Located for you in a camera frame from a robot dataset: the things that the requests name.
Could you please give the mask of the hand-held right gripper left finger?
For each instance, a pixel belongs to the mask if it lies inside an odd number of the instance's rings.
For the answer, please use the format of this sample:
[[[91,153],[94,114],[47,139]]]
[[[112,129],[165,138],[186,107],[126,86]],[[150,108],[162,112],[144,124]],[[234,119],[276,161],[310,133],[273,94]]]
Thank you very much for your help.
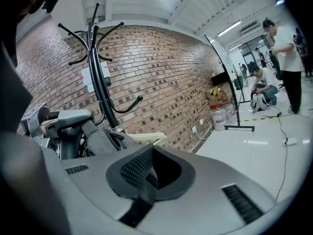
[[[120,221],[135,202],[115,193],[107,171],[123,158],[131,160],[150,145],[139,145],[110,154],[60,161],[48,154],[48,174],[65,209],[71,235],[152,235],[154,221],[143,218],[136,227]]]

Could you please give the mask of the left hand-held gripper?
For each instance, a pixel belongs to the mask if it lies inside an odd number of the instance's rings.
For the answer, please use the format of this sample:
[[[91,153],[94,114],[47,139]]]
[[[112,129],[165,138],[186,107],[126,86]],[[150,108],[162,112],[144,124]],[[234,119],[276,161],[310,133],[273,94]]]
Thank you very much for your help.
[[[24,113],[21,119],[21,126],[25,135],[29,136],[41,147],[54,150],[61,160],[69,160],[78,158],[80,140],[83,132],[80,127],[68,127],[76,126],[92,119],[93,116],[89,110],[61,110],[50,112],[47,103],[44,102],[33,105]],[[63,129],[60,137],[61,142],[47,136],[44,128],[44,123],[47,120],[56,120],[54,126],[57,130]]]

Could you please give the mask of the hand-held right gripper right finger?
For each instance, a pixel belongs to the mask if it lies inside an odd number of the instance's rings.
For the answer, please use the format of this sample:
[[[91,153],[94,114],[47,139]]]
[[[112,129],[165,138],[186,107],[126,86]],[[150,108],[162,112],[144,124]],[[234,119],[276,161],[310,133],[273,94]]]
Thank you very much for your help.
[[[226,163],[166,148],[195,169],[180,198],[156,202],[137,226],[149,235],[257,235],[276,201],[262,186]]]

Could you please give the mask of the person's left hand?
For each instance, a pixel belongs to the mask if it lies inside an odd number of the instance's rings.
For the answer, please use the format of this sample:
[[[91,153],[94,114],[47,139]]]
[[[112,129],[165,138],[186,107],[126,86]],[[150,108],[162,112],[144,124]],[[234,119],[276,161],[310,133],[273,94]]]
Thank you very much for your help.
[[[45,120],[40,124],[40,129],[43,132],[44,135],[48,135],[48,131],[51,129],[54,129],[56,127],[56,124],[58,123],[58,119],[50,119]]]

